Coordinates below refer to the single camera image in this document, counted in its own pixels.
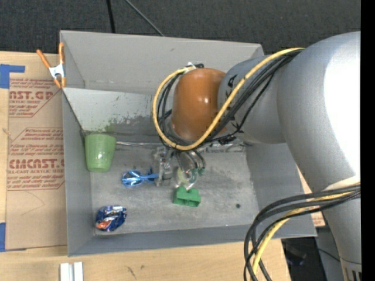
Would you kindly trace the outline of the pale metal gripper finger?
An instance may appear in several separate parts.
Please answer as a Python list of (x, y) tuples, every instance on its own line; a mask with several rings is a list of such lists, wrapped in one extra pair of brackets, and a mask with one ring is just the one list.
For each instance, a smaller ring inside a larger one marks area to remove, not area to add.
[(164, 146), (157, 147), (154, 151), (152, 167), (154, 169), (167, 169), (169, 167), (169, 154), (168, 149)]
[(155, 180), (157, 187), (169, 187), (172, 184), (173, 169), (170, 164), (160, 164), (158, 178)]

